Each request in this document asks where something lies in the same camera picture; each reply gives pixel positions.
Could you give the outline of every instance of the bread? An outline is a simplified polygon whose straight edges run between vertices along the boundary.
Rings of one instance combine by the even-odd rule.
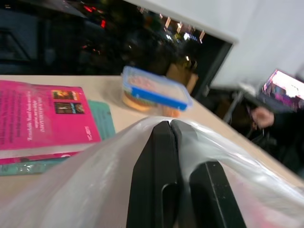
[[[134,109],[136,109],[138,111],[141,111],[141,112],[147,112],[152,107],[155,106],[154,102],[151,102],[151,101],[148,101],[148,100],[143,100],[143,99],[137,99],[126,91],[123,92],[122,100],[127,106],[129,106],[131,108],[134,108]]]

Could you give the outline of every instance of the book cover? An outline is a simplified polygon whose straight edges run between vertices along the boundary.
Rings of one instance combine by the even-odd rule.
[[[0,80],[0,159],[79,152],[99,141],[82,88]]]

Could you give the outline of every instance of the wall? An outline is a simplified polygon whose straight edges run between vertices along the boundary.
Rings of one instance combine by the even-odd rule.
[[[258,88],[275,68],[295,75],[304,64],[304,1],[263,0],[213,81]]]
[[[294,75],[304,63],[302,0],[128,0],[235,43],[213,81],[258,87],[279,68]]]

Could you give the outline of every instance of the beige table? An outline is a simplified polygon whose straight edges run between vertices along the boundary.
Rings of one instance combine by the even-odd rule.
[[[0,76],[1,80],[14,80],[33,84],[81,86],[87,99],[107,102],[110,105],[116,132],[128,127],[138,120],[146,117],[137,111],[127,108],[120,100],[120,76]],[[299,187],[304,187],[303,182],[283,167],[267,153],[257,148],[254,144],[238,134],[229,125],[222,122],[213,113],[193,101],[193,107],[181,113],[182,118],[194,120],[202,125],[230,139],[235,144],[243,147],[253,157],[257,158],[270,170],[280,175],[285,180]],[[13,196],[31,184],[39,175],[0,177],[0,201],[8,196]]]

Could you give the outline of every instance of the laptop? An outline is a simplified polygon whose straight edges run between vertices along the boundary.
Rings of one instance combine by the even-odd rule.
[[[304,109],[304,83],[276,69],[257,97],[278,112],[297,112]]]

